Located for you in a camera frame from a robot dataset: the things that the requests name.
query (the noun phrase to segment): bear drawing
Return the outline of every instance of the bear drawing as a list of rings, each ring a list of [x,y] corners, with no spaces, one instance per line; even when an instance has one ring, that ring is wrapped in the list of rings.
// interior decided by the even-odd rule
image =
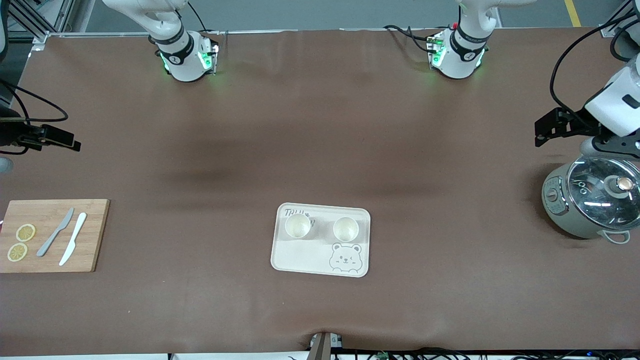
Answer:
[[[331,265],[332,269],[340,270],[341,272],[358,272],[362,268],[362,260],[360,259],[362,247],[360,245],[349,246],[335,243],[331,248],[333,249],[333,255],[329,259],[329,265]]]

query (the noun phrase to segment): knife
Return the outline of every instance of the knife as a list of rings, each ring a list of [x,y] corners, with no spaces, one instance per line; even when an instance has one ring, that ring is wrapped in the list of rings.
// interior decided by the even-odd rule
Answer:
[[[64,230],[64,228],[66,228],[67,225],[69,225],[69,222],[71,221],[71,217],[73,215],[74,215],[74,208],[70,208],[67,215],[65,215],[65,218],[62,219],[62,222],[60,223],[60,225],[58,225],[58,228],[53,232],[53,234],[51,234],[47,242],[42,244],[42,246],[36,253],[36,256],[42,257],[44,256],[44,254],[47,253],[47,250],[49,250],[49,247],[51,246],[51,243],[53,242],[53,240],[56,238],[56,236],[60,231]]]
[[[71,235],[71,240],[69,240],[69,245],[67,245],[65,254],[62,255],[60,264],[58,264],[59,266],[64,265],[67,262],[67,260],[69,260],[69,257],[71,256],[71,254],[73,254],[74,250],[76,249],[76,238],[78,237],[78,233],[80,232],[80,228],[82,228],[82,225],[84,224],[85,219],[86,219],[86,213],[80,213],[80,215],[78,215],[78,220],[76,221],[76,228],[74,229],[74,233]]]

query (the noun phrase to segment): robotic arm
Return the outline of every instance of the robotic arm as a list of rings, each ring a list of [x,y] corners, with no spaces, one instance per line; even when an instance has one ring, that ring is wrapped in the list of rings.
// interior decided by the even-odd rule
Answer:
[[[523,6],[537,0],[456,0],[458,26],[447,28],[428,41],[432,67],[453,79],[463,79],[480,66],[485,45],[497,23],[497,7]]]
[[[165,70],[179,81],[195,81],[215,73],[218,44],[196,31],[186,31],[176,11],[187,0],[103,0],[137,22],[158,46]]]
[[[638,3],[635,0],[636,16]],[[639,129],[640,55],[636,55],[582,109],[555,108],[536,121],[536,146],[553,138],[586,135],[590,137],[580,147],[584,155],[640,161]]]

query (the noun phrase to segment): brown tablecloth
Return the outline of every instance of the brown tablecloth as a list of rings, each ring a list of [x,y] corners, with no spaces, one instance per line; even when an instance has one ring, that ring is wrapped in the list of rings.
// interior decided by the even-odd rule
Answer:
[[[21,84],[82,141],[15,158],[13,199],[107,198],[96,271],[0,275],[0,354],[346,347],[638,348],[640,234],[580,241],[541,207],[581,138],[536,149],[553,64],[585,29],[502,29],[471,78],[383,31],[220,37],[217,76],[179,83],[146,38],[51,38]],[[579,108],[621,66],[566,60]],[[26,101],[32,117],[55,115]],[[277,207],[371,213],[360,279],[269,264]]]

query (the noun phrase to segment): wooden cutting board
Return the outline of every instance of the wooden cutting board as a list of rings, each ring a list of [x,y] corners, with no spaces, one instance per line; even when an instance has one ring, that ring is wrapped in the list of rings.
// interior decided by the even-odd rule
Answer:
[[[71,207],[75,210],[69,225],[60,231],[47,253],[41,258],[37,257],[38,249],[49,239]],[[106,199],[9,202],[0,231],[0,273],[94,271],[108,209],[109,201]],[[80,213],[86,213],[87,217],[76,238],[76,249],[69,260],[59,266]],[[15,232],[24,224],[33,224],[36,234],[25,242],[28,247],[27,255],[20,261],[11,262],[7,253],[13,244],[19,242]]]

